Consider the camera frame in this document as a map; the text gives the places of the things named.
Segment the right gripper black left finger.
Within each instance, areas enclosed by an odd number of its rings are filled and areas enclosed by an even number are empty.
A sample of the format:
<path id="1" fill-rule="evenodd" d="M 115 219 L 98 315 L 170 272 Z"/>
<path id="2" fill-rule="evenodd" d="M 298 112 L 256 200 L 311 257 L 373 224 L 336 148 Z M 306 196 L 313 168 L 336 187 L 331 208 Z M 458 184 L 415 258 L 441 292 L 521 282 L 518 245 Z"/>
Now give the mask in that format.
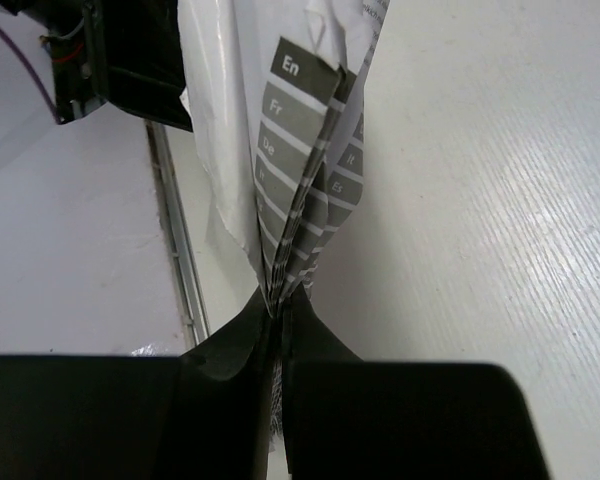
<path id="1" fill-rule="evenodd" d="M 0 355 L 0 479 L 263 479 L 260 293 L 179 356 Z"/>

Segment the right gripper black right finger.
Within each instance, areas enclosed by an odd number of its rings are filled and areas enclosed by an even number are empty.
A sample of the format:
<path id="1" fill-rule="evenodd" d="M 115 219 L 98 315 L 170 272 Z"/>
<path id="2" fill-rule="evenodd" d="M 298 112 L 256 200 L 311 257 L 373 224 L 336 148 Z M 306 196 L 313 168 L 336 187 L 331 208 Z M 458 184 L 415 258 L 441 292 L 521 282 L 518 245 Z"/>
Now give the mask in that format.
<path id="1" fill-rule="evenodd" d="M 303 292 L 282 317 L 282 420 L 295 479 L 546 479 L 502 367 L 356 356 Z"/>

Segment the Canon safety instructions booklet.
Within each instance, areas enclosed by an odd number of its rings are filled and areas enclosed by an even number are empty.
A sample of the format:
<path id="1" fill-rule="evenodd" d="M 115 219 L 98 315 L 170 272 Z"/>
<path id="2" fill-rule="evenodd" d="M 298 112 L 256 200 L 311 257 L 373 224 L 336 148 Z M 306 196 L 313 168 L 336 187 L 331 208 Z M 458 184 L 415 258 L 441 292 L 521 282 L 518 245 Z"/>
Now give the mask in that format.
<path id="1" fill-rule="evenodd" d="M 385 1 L 182 1 L 180 100 L 269 313 L 309 290 L 363 192 L 364 85 Z"/>

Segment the aluminium front rail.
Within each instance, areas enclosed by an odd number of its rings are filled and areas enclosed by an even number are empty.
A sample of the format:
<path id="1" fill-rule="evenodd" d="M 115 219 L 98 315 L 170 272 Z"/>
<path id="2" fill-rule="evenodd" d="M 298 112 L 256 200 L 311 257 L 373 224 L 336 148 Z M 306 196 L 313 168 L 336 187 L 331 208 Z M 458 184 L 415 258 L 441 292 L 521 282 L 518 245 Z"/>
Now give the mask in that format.
<path id="1" fill-rule="evenodd" d="M 166 128 L 153 121 L 145 121 L 145 128 L 163 204 L 161 222 L 169 237 L 176 283 L 184 310 L 182 322 L 186 344 L 192 349 L 210 335 L 207 312 Z"/>

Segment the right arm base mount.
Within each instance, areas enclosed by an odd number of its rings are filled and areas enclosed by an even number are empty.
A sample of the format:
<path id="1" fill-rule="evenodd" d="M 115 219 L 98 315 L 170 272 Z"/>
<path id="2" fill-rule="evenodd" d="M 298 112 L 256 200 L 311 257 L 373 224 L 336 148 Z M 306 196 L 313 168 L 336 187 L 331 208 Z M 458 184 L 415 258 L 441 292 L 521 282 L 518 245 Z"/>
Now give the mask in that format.
<path id="1" fill-rule="evenodd" d="M 175 1 L 0 1 L 46 30 L 55 121 L 68 124 L 106 103 L 181 130 L 192 128 Z"/>

